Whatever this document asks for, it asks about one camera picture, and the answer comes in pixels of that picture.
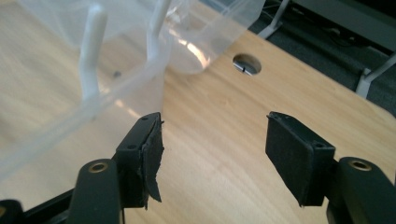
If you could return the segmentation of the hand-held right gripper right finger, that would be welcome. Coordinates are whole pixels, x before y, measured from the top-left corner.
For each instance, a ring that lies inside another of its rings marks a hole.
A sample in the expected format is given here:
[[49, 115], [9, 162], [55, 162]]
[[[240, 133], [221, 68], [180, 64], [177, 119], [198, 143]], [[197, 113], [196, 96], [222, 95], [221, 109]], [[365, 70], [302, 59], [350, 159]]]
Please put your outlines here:
[[321, 206], [335, 147], [290, 115], [267, 118], [266, 155], [300, 206]]

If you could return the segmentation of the clear plastic bag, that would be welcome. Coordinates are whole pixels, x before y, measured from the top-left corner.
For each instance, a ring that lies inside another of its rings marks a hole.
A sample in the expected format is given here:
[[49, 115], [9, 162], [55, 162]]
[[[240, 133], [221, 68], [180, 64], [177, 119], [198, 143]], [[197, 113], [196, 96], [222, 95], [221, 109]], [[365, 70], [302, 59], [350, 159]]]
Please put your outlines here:
[[[121, 99], [161, 107], [166, 66], [205, 70], [259, 18], [265, 0], [0, 0], [0, 182]], [[81, 99], [89, 7], [107, 13], [99, 94]]]

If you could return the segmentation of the white plastic hook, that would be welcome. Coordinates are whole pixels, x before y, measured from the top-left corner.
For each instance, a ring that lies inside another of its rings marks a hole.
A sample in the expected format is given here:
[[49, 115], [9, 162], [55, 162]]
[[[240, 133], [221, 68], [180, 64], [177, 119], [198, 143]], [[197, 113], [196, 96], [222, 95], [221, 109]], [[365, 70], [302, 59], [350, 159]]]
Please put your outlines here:
[[83, 101], [99, 94], [97, 64], [105, 35], [106, 22], [106, 10], [96, 3], [90, 5], [78, 60], [81, 99]]

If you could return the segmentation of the white metal table leg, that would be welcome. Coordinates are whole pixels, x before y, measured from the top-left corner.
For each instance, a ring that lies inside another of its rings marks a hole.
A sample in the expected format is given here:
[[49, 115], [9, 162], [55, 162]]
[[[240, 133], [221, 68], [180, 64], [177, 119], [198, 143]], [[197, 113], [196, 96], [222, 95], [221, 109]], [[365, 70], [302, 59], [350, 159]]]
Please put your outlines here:
[[267, 39], [270, 37], [274, 32], [276, 32], [282, 25], [281, 17], [283, 16], [286, 8], [289, 4], [290, 0], [280, 0], [280, 5], [276, 11], [275, 16], [272, 18], [269, 25], [263, 28], [259, 33], [258, 36]]
[[389, 58], [379, 65], [376, 69], [370, 70], [365, 68], [362, 73], [360, 80], [358, 82], [355, 92], [362, 98], [368, 96], [372, 82], [383, 75], [387, 70], [389, 70], [394, 64], [396, 64], [396, 50], [389, 56]]

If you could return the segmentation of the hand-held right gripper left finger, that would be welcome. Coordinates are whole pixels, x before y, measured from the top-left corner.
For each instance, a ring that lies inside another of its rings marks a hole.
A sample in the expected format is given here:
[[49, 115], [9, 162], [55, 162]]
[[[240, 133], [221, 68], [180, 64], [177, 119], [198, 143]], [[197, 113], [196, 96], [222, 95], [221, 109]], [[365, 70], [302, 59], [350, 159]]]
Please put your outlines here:
[[120, 200], [123, 208], [148, 208], [149, 198], [161, 202], [156, 180], [163, 146], [160, 112], [140, 118], [116, 148]]

